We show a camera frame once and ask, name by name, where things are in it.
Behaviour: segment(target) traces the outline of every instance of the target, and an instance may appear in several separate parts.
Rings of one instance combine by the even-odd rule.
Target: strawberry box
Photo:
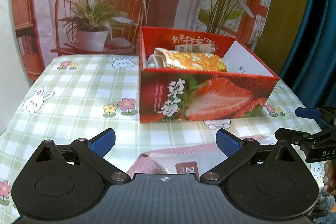
[[[148,67],[155,48],[220,56],[227,72]],[[257,116],[279,77],[235,38],[155,27],[139,34],[140,122]]]

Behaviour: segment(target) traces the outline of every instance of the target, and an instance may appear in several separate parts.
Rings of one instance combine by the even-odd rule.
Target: blue gripper pad
[[[116,134],[112,128],[108,128],[97,136],[88,140],[86,145],[97,155],[104,157],[115,145]]]
[[[318,109],[312,109],[312,108],[298,107],[295,110],[295,115],[299,118],[306,118],[306,119],[313,119],[313,120],[318,120],[322,118],[321,111]]]
[[[229,158],[238,152],[244,145],[244,141],[221,128],[216,134],[217,147]]]

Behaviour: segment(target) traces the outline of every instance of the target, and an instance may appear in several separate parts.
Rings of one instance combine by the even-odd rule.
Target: bunny print
[[[112,67],[115,69],[120,69],[120,68],[133,68],[134,63],[131,61],[132,57],[118,57],[118,56],[113,56],[112,60],[114,61],[112,64]]]
[[[225,120],[213,120],[213,121],[203,121],[204,124],[211,130],[215,130],[217,128],[230,128],[231,120],[225,119]]]
[[[54,91],[44,92],[44,87],[39,87],[34,95],[23,103],[22,110],[28,110],[30,115],[38,112],[44,103],[44,100],[53,97]]]

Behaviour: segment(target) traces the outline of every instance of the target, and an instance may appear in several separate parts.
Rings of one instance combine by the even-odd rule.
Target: checkered tablecloth
[[[118,68],[111,55],[73,55],[54,59],[19,105],[7,131],[0,136],[0,182],[7,180],[11,186],[43,140],[69,144],[80,137],[90,139],[106,128],[115,130],[116,143],[105,159],[123,171],[130,168],[140,153],[148,150],[214,142],[215,127],[223,124],[238,137],[270,136],[281,127],[309,133],[320,131],[315,121],[295,116],[295,109],[303,105],[282,81],[277,84],[260,117],[140,124],[136,113],[138,58],[132,57],[130,63],[132,65],[127,68]],[[53,91],[54,95],[46,99],[36,113],[30,114],[22,106],[25,101],[30,101],[28,99],[39,87],[44,87],[43,94]],[[136,114],[123,115],[118,107],[115,116],[106,115],[108,105],[117,105],[123,98],[136,101]],[[0,223],[11,223],[18,216],[11,197],[8,201],[8,205],[0,204]]]

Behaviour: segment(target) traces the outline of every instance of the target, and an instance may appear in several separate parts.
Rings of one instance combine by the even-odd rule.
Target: green plaid tablecloth
[[[131,64],[127,68],[117,68],[111,55],[72,55],[54,59],[33,84],[8,129],[0,136],[0,182],[7,180],[11,186],[43,140],[69,144],[80,137],[90,139],[106,128],[115,130],[116,143],[105,159],[123,171],[130,168],[140,153],[148,150],[214,142],[216,126],[219,128],[223,124],[238,137],[270,136],[281,127],[309,133],[320,131],[315,121],[295,116],[295,109],[303,105],[282,81],[260,117],[140,124],[138,58],[132,57]],[[53,91],[54,95],[31,115],[22,106],[39,87],[44,87],[44,94]],[[117,105],[123,98],[135,100],[135,115],[124,115],[120,107],[110,116],[105,113],[108,105]],[[7,202],[0,204],[0,223],[8,224],[18,217],[11,197],[8,201],[8,205]]]

